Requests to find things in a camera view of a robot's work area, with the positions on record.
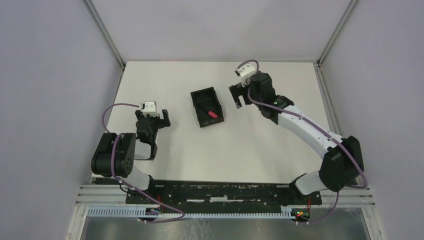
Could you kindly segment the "red handled screwdriver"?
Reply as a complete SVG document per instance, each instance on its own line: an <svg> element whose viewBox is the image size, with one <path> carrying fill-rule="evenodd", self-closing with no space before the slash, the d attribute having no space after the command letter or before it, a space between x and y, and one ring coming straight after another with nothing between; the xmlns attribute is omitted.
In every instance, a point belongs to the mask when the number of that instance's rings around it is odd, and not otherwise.
<svg viewBox="0 0 424 240"><path fill-rule="evenodd" d="M198 103L197 104L208 116L210 116L212 119L217 119L219 116L210 110L209 107L205 107L203 104Z"/></svg>

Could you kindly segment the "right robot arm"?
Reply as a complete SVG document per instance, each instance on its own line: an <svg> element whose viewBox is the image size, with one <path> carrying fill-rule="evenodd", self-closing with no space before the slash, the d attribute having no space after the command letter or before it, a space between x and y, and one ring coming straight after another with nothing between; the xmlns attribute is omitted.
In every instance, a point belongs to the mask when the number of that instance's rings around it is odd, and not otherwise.
<svg viewBox="0 0 424 240"><path fill-rule="evenodd" d="M269 74L252 70L237 72L240 83L229 89L235 104L240 98L258 108L263 119L248 112L233 112L226 124L213 126L206 118L205 129L183 104L176 112L176 125L165 137L171 173L194 181L292 180L289 199L302 204L315 191L340 191L363 175L361 147L356 138L328 131L288 98L277 95Z"/></svg>

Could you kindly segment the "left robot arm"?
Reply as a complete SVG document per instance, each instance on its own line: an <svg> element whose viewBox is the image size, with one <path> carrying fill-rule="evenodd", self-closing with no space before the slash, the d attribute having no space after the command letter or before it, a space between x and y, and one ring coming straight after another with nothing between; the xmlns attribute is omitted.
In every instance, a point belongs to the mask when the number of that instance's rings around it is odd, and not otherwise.
<svg viewBox="0 0 424 240"><path fill-rule="evenodd" d="M145 204L153 203L157 190L150 186L153 178L134 166L134 161L152 161L157 155L158 131L170 127L169 113L162 110L156 116L135 112L136 132L126 132L119 138L116 133L104 133L93 154L91 171L95 175L113 178L129 188L139 189L138 197Z"/></svg>

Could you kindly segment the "black plastic bin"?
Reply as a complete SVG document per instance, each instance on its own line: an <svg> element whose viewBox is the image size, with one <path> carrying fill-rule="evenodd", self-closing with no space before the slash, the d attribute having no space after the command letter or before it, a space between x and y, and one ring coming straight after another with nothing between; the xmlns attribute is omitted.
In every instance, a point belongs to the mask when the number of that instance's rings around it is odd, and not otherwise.
<svg viewBox="0 0 424 240"><path fill-rule="evenodd" d="M223 109L214 87L192 91L190 96L200 128L223 123L225 121ZM198 106L198 104L208 107L218 115L218 118L211 118Z"/></svg>

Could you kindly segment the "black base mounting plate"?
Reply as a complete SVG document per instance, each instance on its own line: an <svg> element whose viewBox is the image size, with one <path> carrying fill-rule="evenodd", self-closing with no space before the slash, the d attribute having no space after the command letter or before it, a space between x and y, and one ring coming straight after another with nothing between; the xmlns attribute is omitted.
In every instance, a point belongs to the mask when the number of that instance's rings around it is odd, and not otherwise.
<svg viewBox="0 0 424 240"><path fill-rule="evenodd" d="M322 204L318 191L302 195L282 183L155 179L146 193L186 214L271 214L281 207Z"/></svg>

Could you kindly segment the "aluminium frame rail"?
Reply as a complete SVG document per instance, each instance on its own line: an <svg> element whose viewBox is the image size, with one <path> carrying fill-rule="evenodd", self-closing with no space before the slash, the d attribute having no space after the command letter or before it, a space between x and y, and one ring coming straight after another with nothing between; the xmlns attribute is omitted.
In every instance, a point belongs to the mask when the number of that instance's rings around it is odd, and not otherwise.
<svg viewBox="0 0 424 240"><path fill-rule="evenodd" d="M127 207L127 194L118 185L83 184L76 198L77 206ZM344 188L339 192L338 208L374 208L376 206L369 189Z"/></svg>

